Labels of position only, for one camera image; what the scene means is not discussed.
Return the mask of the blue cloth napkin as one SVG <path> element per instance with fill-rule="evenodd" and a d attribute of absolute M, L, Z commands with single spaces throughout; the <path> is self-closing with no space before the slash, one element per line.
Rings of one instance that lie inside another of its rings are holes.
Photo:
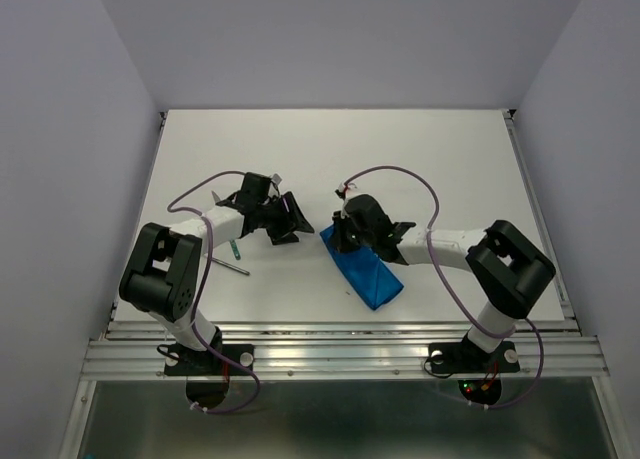
<path fill-rule="evenodd" d="M 370 310 L 378 310 L 403 291 L 402 282 L 371 249 L 339 252 L 330 244 L 334 232 L 335 227 L 329 226 L 319 235 L 339 272 Z"/>

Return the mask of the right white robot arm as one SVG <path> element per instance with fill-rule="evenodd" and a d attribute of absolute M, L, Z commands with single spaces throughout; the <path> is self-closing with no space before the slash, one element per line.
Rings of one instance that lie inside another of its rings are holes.
<path fill-rule="evenodd" d="M 339 271 L 370 307 L 397 296 L 402 286 L 389 265 L 430 264 L 472 274 L 487 297 L 478 316 L 461 311 L 471 327 L 460 345 L 463 363 L 482 369 L 515 324 L 530 311 L 556 275 L 551 260 L 511 222 L 486 229 L 434 230 L 394 222 L 368 194 L 346 197 L 332 224 L 321 233 Z"/>

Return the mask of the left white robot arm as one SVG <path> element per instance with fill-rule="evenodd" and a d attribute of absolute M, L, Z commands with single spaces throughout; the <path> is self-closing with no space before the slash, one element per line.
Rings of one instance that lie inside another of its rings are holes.
<path fill-rule="evenodd" d="M 219 328 L 198 311 L 208 273 L 202 258 L 213 250 L 263 229 L 274 246 L 296 243 L 300 233 L 312 234 L 292 192 L 282 193 L 274 176 L 245 173 L 240 188 L 201 212 L 173 201 L 170 213 L 189 212 L 193 219 L 164 226 L 149 222 L 140 229 L 121 277 L 119 298 L 149 314 L 188 350 L 199 372 L 215 371 L 223 350 L 216 343 Z"/>

